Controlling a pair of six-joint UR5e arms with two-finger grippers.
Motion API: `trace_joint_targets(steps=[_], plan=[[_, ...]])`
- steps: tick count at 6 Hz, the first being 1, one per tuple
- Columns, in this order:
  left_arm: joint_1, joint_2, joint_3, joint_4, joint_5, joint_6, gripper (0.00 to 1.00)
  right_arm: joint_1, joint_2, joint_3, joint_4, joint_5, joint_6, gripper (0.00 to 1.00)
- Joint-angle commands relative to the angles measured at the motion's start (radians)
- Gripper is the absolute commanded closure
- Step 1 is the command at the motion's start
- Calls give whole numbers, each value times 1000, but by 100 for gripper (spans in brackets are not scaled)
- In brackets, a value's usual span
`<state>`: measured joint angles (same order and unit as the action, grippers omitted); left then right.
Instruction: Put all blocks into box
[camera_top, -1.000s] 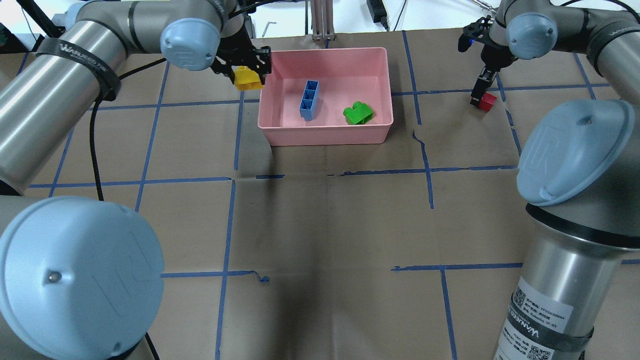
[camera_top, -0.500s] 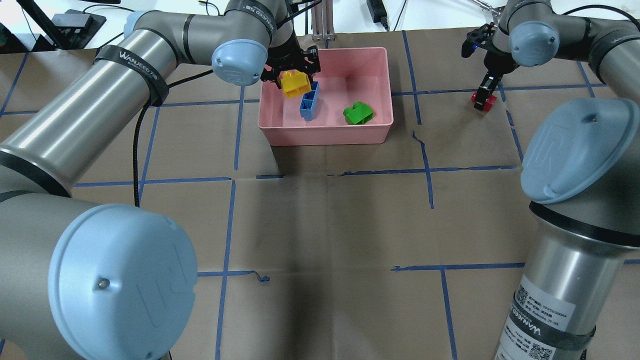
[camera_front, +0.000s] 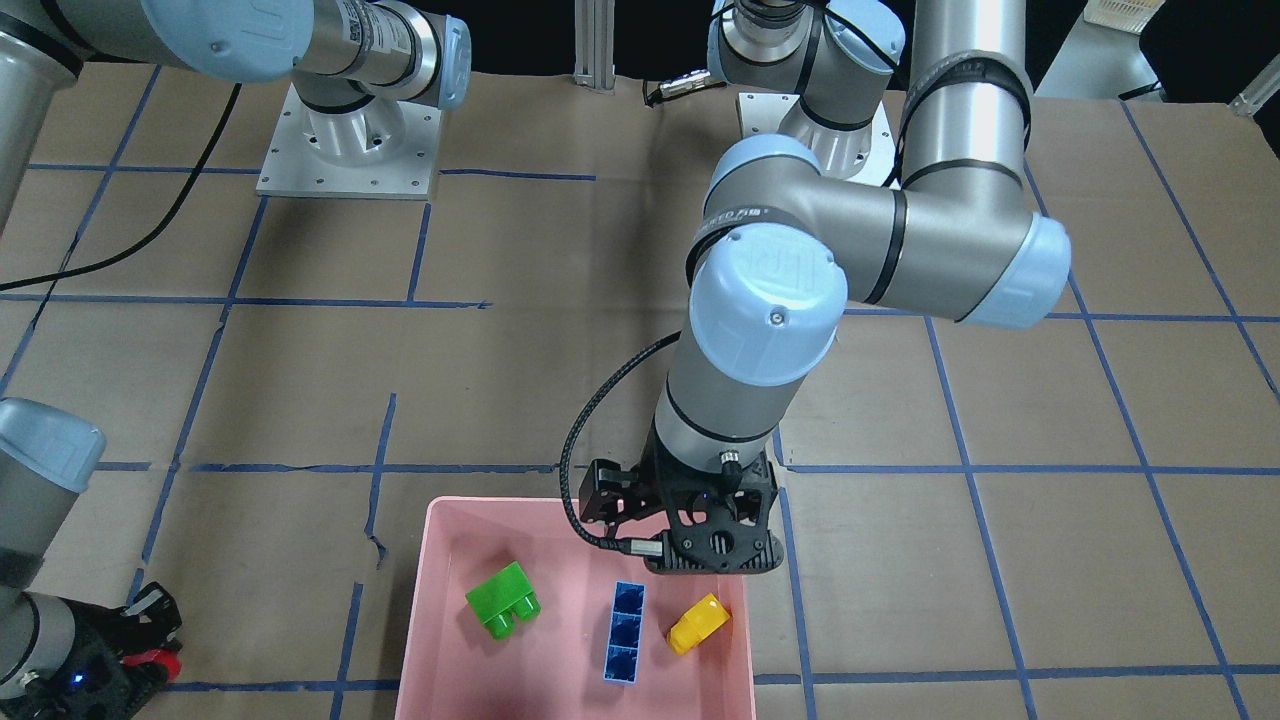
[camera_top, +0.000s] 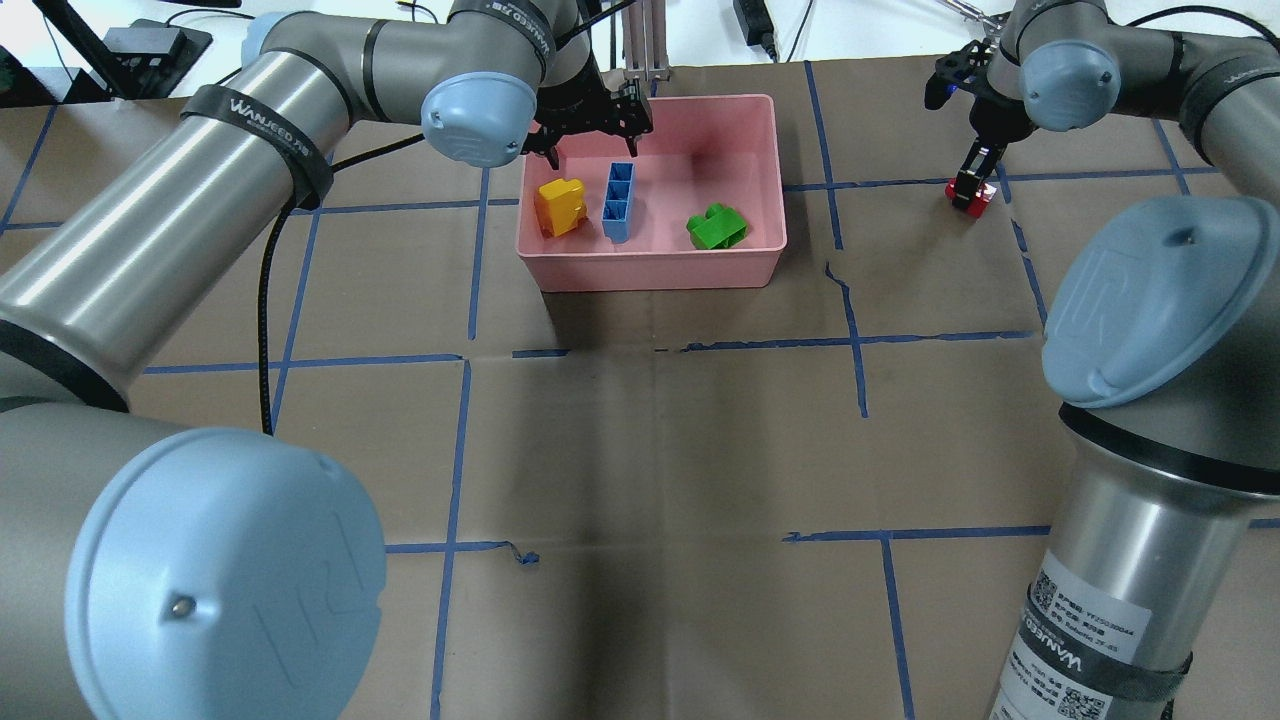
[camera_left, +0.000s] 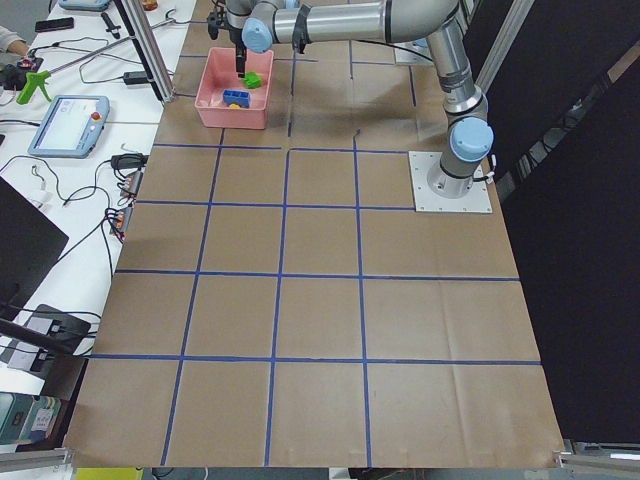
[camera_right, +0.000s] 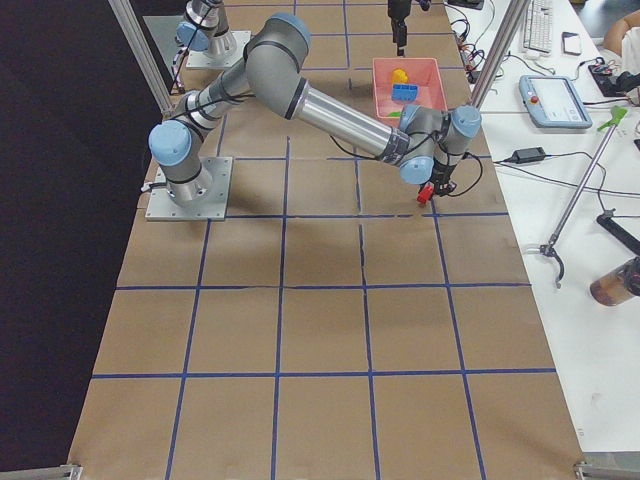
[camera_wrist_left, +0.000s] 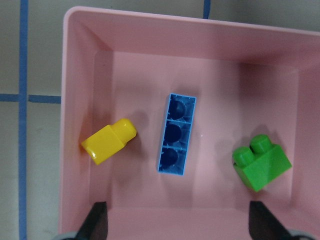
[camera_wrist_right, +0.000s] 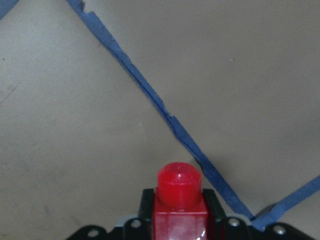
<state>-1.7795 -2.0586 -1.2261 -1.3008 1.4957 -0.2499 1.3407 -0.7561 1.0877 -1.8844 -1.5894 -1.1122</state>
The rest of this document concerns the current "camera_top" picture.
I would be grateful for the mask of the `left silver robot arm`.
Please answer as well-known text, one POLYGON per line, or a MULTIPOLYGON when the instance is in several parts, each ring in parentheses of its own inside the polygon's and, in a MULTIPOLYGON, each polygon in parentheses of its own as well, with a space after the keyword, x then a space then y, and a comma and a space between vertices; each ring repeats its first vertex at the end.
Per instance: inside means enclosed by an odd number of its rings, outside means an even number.
POLYGON ((273 222, 320 208, 353 126, 419 123, 493 168, 552 95, 605 97, 577 1, 457 1, 436 24, 266 13, 239 70, 3 274, 3 716, 337 719, 381 620, 387 553, 355 475, 265 430, 131 410, 273 222))

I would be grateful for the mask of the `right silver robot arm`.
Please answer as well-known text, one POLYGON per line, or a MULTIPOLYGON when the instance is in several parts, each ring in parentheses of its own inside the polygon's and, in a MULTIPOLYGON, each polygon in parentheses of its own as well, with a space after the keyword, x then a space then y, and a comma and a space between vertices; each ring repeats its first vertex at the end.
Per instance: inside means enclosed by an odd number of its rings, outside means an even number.
POLYGON ((1076 465, 995 688, 992 719, 1160 719, 1251 514, 1277 501, 1277 37, 1147 29, 1103 1, 1019 1, 941 58, 973 94, 951 201, 1005 149, 1111 113, 1175 120, 1236 196, 1117 214, 1071 264, 1042 368, 1076 465))

